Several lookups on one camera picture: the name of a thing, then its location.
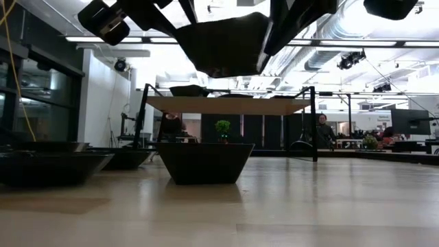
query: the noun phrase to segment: potted plant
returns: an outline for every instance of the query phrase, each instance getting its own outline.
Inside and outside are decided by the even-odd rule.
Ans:
[[[363,139],[363,146],[368,150],[376,150],[378,147],[378,141],[375,137],[368,135]]]
[[[219,142],[220,143],[228,143],[228,130],[230,129],[230,122],[226,120],[219,120],[215,124],[215,129],[218,132],[219,135]]]

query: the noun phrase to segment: yellow cable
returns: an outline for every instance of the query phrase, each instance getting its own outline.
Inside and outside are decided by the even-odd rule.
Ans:
[[[16,0],[14,0],[14,2],[12,2],[12,5],[7,12],[6,12],[5,3],[3,2],[3,15],[4,15],[4,17],[0,21],[0,25],[3,24],[3,21],[5,22],[6,37],[8,38],[9,54],[11,56],[11,65],[12,65],[12,71],[14,72],[16,91],[19,94],[20,102],[21,102],[21,105],[23,106],[23,112],[25,113],[27,127],[29,128],[29,131],[32,134],[33,140],[36,141],[34,131],[32,131],[32,127],[30,126],[29,118],[27,117],[25,105],[23,103],[23,100],[21,99],[21,88],[20,88],[20,83],[19,83],[19,77],[16,75],[16,71],[15,71],[14,54],[12,53],[11,40],[10,40],[10,36],[9,36],[8,15],[9,15],[10,11],[12,10],[12,8],[14,7],[15,2],[16,2]]]

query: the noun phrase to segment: small green plant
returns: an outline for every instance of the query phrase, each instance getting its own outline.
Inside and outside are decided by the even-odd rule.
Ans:
[[[368,135],[363,139],[363,146],[369,150],[375,150],[378,147],[378,141],[375,137]]]
[[[215,129],[217,130],[218,133],[220,134],[226,134],[228,133],[228,130],[230,128],[230,122],[226,121],[226,120],[219,120],[216,124],[215,124]]]

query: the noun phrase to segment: wooden floor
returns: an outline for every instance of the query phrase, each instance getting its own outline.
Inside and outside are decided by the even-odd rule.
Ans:
[[[84,187],[0,187],[0,246],[438,246],[439,169],[251,158],[236,185],[177,187],[159,160]]]

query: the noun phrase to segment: black tray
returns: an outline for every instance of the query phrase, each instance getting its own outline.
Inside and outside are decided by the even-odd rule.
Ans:
[[[82,152],[87,149],[89,143],[77,143],[66,141],[37,141],[14,143],[11,145],[13,150],[35,151],[35,152]]]
[[[254,144],[155,143],[177,185],[233,184]]]
[[[94,153],[0,153],[0,183],[11,187],[78,185],[112,157]]]
[[[151,154],[149,149],[89,148],[88,151],[114,154],[104,170],[137,169]]]

